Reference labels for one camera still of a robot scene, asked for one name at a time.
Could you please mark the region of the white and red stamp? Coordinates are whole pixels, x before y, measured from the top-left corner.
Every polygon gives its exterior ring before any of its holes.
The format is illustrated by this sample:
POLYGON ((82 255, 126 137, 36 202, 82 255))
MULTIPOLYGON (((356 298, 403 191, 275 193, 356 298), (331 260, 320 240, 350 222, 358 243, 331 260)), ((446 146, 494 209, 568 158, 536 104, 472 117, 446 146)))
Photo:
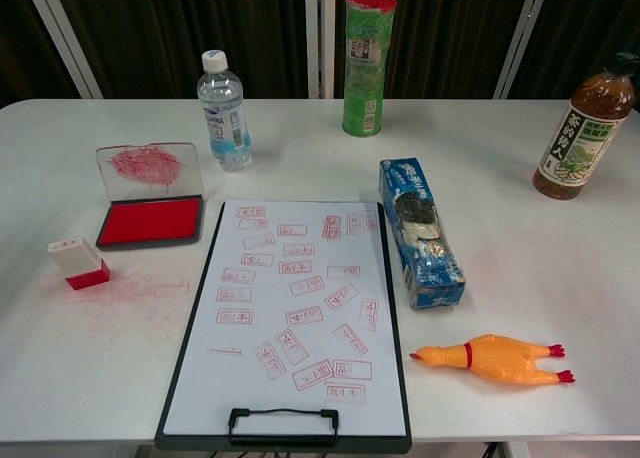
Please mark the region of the white and red stamp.
POLYGON ((48 254, 74 290, 99 285, 110 280, 110 269, 84 237, 50 243, 48 254))

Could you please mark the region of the brown tea bottle green label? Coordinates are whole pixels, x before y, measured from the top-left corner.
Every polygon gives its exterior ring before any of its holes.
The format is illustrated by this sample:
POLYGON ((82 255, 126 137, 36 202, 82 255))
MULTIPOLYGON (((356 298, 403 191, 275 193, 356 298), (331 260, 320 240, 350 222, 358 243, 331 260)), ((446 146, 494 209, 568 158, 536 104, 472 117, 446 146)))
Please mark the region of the brown tea bottle green label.
POLYGON ((578 86, 534 172, 540 193, 557 200, 580 193, 633 107, 638 69, 640 55, 619 52, 578 86))

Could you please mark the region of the white upright frame post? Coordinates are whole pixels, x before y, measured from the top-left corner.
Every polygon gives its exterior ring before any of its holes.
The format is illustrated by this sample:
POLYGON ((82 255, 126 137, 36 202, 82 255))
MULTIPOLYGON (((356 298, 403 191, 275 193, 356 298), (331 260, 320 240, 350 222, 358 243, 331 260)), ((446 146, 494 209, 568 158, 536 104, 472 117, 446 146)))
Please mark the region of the white upright frame post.
POLYGON ((305 0, 307 85, 310 99, 333 99, 336 0, 305 0))

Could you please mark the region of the green chips can red lid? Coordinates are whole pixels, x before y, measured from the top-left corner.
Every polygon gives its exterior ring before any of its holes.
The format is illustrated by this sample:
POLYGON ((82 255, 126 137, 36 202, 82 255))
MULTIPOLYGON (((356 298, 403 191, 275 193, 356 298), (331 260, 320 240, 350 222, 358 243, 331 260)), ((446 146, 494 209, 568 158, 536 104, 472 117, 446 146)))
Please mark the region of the green chips can red lid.
POLYGON ((346 0, 343 130, 356 137, 382 127, 386 59, 397 0, 346 0))

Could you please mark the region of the blue cookie package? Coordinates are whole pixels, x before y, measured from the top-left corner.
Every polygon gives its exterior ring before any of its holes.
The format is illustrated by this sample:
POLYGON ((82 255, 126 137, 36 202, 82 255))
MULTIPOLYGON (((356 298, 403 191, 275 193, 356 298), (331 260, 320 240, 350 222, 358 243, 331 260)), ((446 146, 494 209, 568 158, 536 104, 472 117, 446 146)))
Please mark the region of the blue cookie package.
POLYGON ((459 304, 466 278, 452 253, 435 201, 415 158, 380 162, 379 192, 415 310, 459 304))

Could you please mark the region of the red ink pad clear lid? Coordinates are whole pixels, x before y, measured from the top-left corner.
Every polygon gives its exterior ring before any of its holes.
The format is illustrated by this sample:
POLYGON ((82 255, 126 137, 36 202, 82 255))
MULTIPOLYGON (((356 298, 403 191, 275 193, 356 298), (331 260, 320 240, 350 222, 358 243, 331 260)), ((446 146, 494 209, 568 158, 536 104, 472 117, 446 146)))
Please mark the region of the red ink pad clear lid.
POLYGON ((103 250, 192 244, 199 240, 205 194, 189 142, 96 150, 109 208, 96 239, 103 250))

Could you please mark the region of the white slanted frame post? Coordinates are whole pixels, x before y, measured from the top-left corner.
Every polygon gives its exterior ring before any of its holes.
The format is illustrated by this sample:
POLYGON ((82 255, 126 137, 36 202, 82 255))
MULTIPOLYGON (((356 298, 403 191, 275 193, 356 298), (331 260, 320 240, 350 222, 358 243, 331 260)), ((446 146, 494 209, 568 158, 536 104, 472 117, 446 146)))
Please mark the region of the white slanted frame post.
POLYGON ((32 0, 83 99, 102 99, 103 94, 61 0, 32 0))
POLYGON ((543 3, 544 0, 524 0, 493 93, 494 99, 508 98, 543 3))

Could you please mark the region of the yellow rubber chicken toy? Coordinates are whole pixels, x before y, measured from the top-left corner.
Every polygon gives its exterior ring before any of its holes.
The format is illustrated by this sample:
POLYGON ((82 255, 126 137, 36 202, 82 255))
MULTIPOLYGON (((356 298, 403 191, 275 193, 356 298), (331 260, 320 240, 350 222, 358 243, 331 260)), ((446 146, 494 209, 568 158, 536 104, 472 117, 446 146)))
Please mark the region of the yellow rubber chicken toy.
POLYGON ((421 347, 409 356, 431 367, 466 369, 496 383, 542 386, 575 382, 570 370, 550 372, 537 367, 538 359, 563 358, 565 350, 561 344, 547 346, 485 334, 463 344, 421 347))

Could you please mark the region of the clear water bottle white cap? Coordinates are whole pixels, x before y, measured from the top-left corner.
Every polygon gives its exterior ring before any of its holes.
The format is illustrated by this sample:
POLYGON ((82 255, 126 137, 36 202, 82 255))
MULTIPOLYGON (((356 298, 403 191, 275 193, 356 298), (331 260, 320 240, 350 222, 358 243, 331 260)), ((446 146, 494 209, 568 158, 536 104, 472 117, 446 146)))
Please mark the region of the clear water bottle white cap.
POLYGON ((202 56, 203 75, 196 91, 204 112, 212 155, 227 172, 246 169, 252 143, 244 113, 243 85, 230 71, 222 50, 202 56))

